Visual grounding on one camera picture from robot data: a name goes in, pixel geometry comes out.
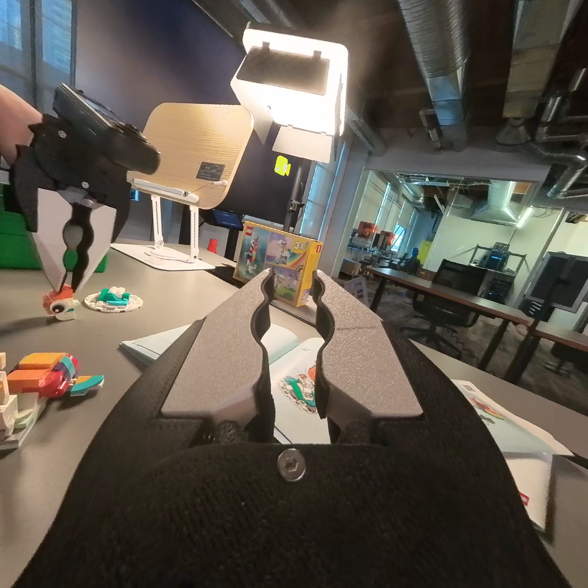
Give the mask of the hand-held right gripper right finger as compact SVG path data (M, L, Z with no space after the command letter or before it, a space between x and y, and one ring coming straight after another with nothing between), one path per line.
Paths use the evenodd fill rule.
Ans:
M331 443L359 430L371 441L383 422L417 422L423 408L381 319L321 270L313 272L318 351L315 403Z

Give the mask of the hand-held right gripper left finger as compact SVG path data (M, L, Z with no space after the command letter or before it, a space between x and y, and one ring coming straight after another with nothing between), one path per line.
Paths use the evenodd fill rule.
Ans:
M275 271L262 270L203 320L161 412L217 427L236 423L254 442L274 438L268 352Z

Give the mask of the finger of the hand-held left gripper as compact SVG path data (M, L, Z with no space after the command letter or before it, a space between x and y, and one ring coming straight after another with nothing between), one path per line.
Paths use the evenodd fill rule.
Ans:
M68 271L63 257L68 250L63 232L72 218L72 205L77 202L77 190L37 190L37 230L35 245L42 270L52 287L60 291Z
M92 208L83 204L74 204L72 210L72 221L81 229L77 262L72 270L72 289L78 290L92 276L111 246L116 210L106 205Z

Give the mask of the green plastic bin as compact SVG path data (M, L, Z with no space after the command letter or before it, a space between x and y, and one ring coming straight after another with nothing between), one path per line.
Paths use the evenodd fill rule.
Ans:
M95 273L103 273L107 267L108 249L120 232L120 227L116 224L114 208L100 203L90 203L90 208L93 210L92 221L97 221L100 217L105 220L108 215L108 219L114 223L113 228L107 231L109 241L104 250L104 256L94 270ZM7 184L1 185L1 268L30 270L42 268L32 234L27 230L26 219L20 213L12 189Z

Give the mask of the orange lego brick assembly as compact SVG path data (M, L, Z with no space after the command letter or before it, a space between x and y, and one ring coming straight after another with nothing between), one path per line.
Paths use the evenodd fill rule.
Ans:
M42 297L47 315L60 321L75 319L78 305L79 301L74 298L74 291L67 283L60 290L53 290Z

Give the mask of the pale blue instruction booklet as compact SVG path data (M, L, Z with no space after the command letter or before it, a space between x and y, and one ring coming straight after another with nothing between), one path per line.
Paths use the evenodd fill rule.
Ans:
M300 342L281 326L262 337L268 352L271 393L275 403L274 436L280 443L327 443L327 425L315 403L315 373L321 337Z

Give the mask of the colourful lego model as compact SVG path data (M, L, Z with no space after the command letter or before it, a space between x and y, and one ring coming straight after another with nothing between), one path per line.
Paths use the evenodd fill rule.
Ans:
M80 375L78 367L73 355L36 352L8 370L1 352L1 452L21 447L49 401L100 391L105 377Z

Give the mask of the white teal lego model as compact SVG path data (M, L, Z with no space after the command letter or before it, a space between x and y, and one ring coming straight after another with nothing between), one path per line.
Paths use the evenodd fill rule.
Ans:
M84 305L101 313L127 313L140 309L143 306L143 299L123 287L113 286L88 295L84 299Z

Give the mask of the yellow lego box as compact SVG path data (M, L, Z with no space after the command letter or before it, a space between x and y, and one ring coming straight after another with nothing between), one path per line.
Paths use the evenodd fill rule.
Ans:
M322 250L318 240L247 221L233 278L247 283L273 269L275 298L301 307L307 304Z

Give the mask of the person's left hand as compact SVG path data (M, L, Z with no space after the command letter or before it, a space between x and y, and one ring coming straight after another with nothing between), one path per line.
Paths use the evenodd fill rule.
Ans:
M1 85L1 157L11 166L17 147L33 140L30 125L40 123L42 114L10 89Z

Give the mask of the white paper sign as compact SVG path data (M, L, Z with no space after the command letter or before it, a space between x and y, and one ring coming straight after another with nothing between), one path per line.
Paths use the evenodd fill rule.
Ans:
M370 308L369 291L364 275L359 275L346 281L343 287L359 302L362 302L368 309Z

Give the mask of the long wooden desk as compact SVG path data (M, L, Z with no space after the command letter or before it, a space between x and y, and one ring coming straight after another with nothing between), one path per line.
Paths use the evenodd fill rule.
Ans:
M492 337L483 356L477 363L477 368L482 371L485 371L488 367L498 345L503 339L507 327L510 324L523 325L526 329L533 324L533 320L518 309L480 298L469 293L461 292L447 286L438 285L420 277L411 276L389 268L375 268L372 266L367 266L366 272L380 279L380 283L371 303L371 310L373 312L376 312L378 308L386 283L390 282L407 290L413 290L425 295L433 295L441 299L449 300L486 318L501 319L502 323Z

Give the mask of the wooden side table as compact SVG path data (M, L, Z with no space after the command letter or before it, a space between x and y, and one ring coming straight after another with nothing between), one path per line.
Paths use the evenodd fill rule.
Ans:
M159 151L159 167L152 174L127 175L131 188L151 196L154 243L114 243L111 249L159 270L213 269L199 258L199 213L218 207L226 197L253 129L254 117L241 105L157 106L143 135ZM188 254L164 244L163 199L189 207Z

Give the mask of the black office chair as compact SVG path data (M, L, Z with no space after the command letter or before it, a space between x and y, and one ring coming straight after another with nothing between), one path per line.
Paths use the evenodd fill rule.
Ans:
M443 286L468 295L477 296L484 281L486 272L482 268L466 266L456 262L444 260L437 270L432 283ZM452 300L439 298L433 295L415 292L412 299L412 307L416 312L415 318L427 320L427 328L414 326L403 326L401 332L412 332L422 337L426 343L433 343L438 349L442 345L455 352L456 358L462 358L462 351L448 341L437 329L447 329L457 334L455 327L473 327L480 314L475 313L471 308L461 306Z

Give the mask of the small blue screen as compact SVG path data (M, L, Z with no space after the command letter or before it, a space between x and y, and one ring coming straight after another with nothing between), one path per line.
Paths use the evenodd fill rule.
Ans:
M243 230L242 217L235 212L223 209L211 209L209 220L206 222L212 226L226 228L229 230Z

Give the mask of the closed unicorn cover instruction booklet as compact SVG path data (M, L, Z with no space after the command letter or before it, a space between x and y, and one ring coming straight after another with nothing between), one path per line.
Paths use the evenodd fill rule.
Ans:
M457 379L452 382L473 406L502 453L573 456L573 452L551 434L506 410L472 382Z

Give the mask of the metal stand pole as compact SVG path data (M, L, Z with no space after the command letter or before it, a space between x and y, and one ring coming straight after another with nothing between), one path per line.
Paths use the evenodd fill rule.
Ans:
M299 210L303 207L302 198L304 190L304 176L306 171L306 164L304 160L299 160L296 163L295 169L295 181L292 186L290 199L286 206L285 218L283 222L283 230L290 232L290 230L296 225Z

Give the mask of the brown desk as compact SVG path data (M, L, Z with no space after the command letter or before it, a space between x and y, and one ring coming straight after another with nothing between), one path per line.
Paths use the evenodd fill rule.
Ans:
M502 376L503 380L514 385L518 384L542 339L587 353L587 335L551 325L549 322L536 320L527 328L523 341L519 344L511 363Z

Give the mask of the small white leaflet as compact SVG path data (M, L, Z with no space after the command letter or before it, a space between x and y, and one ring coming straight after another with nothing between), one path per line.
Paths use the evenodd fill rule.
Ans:
M503 457L529 518L540 532L544 532L548 525L553 454L504 453Z

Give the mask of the steel extractor hood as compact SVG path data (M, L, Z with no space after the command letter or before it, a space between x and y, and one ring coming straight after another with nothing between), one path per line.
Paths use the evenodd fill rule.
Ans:
M490 180L487 198L485 202L474 208L470 220L502 226L516 226L518 217L510 207L516 185L516 181Z

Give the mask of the dark screen on stand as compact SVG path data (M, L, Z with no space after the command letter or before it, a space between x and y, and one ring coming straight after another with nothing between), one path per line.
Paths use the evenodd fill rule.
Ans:
M555 309L576 313L585 301L587 257L547 252L525 291L525 313L547 322Z

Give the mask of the bright light panel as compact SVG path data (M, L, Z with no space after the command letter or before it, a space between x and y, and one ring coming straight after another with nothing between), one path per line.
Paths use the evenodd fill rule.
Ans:
M348 49L254 23L246 26L242 44L246 54L231 88L253 115L261 143L279 153L333 162L345 129Z

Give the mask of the silver ventilation duct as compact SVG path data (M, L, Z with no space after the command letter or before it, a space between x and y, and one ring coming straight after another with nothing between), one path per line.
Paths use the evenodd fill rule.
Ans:
M465 1L398 1L417 65L440 128L441 146L463 151L463 103L469 57Z

